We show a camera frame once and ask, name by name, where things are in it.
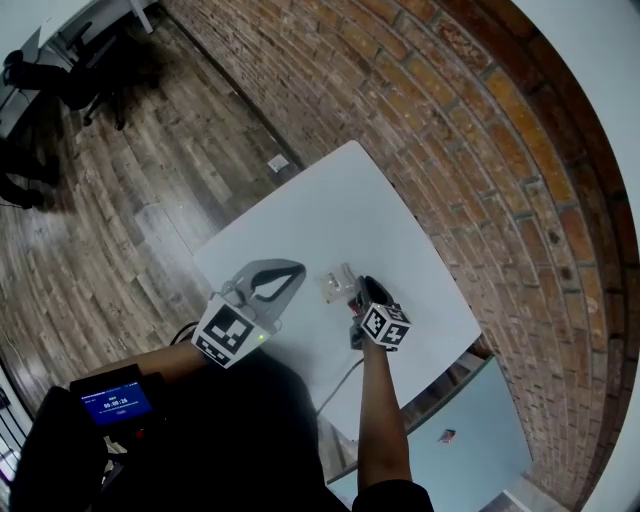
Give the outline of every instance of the black device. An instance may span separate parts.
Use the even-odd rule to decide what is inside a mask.
[[[160,374],[143,376],[138,365],[76,380],[69,391],[103,435],[130,437],[164,420]]]
[[[391,294],[371,276],[359,276],[355,283],[356,296],[349,301],[349,307],[354,313],[353,325],[349,329],[349,339],[351,340],[351,348],[354,350],[362,350],[362,343],[367,335],[361,327],[364,315],[369,310],[372,303],[381,306],[391,306],[400,309],[400,306],[393,300]],[[387,352],[395,352],[395,347],[387,347]]]

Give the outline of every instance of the person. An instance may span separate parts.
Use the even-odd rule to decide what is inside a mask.
[[[57,157],[49,157],[47,163],[42,165],[27,151],[0,137],[0,197],[26,210],[42,206],[44,196],[38,190],[19,187],[7,174],[17,174],[55,186],[59,179],[59,161]]]
[[[385,349],[365,340],[355,512],[431,511],[412,483],[409,447]],[[104,442],[78,399],[53,388],[24,445],[10,510],[322,510],[346,507],[325,486],[316,411],[302,379],[255,350],[223,369],[191,343],[136,363],[167,389],[163,431],[147,436],[101,489]]]

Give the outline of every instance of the white wall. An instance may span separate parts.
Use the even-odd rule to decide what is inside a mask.
[[[640,240],[640,14],[632,0],[513,0],[591,100],[618,160]],[[640,505],[640,382],[609,464],[584,512]]]

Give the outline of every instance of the chair leg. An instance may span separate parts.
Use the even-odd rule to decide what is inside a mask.
[[[93,114],[95,112],[95,110],[102,104],[104,103],[107,98],[109,97],[108,93],[105,92],[101,92],[100,94],[98,94],[98,96],[91,102],[91,105],[89,105],[89,108],[87,109],[87,111],[84,113],[84,119],[83,119],[83,124],[85,126],[89,126],[91,124],[91,114]]]
[[[147,82],[151,89],[157,89],[159,84],[158,76],[152,74],[140,75],[143,82]]]
[[[111,95],[111,109],[116,118],[116,130],[120,131],[124,128],[124,119],[122,119],[122,89],[116,89]]]

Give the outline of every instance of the light blue board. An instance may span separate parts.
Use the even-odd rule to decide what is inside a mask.
[[[429,492],[435,512],[478,512],[531,465],[520,419],[498,362],[491,358],[462,389],[409,434],[414,482]],[[449,444],[444,430],[455,430]],[[357,471],[333,482],[354,500]]]

